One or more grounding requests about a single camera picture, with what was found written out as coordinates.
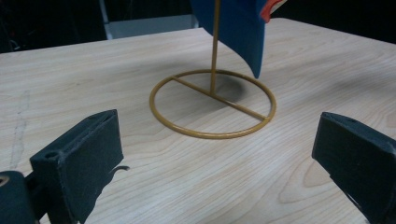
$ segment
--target light wood surface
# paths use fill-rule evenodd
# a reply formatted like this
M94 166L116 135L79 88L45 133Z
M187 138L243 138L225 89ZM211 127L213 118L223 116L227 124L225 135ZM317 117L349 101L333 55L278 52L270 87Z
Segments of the light wood surface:
M276 96L276 116L232 140L175 133L149 110L160 80L210 67L211 36L202 29L0 54L0 170L29 174L37 151L114 108L121 164L131 170L116 174L87 223L365 223L310 155L323 111L396 138L395 52L388 43L271 20L260 81ZM221 44L218 68L252 76ZM190 79L206 86L206 77ZM219 77L218 91L268 109L265 96L240 80ZM177 124L201 131L256 122L177 84L157 102Z

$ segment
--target metal rod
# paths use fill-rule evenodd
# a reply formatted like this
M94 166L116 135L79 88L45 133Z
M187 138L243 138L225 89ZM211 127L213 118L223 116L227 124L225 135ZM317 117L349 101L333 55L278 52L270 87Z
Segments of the metal rod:
M213 20L213 49L212 49L212 68L210 77L210 94L216 94L216 62L218 58L218 41L219 41L219 17L220 17L221 0L216 0L215 15Z

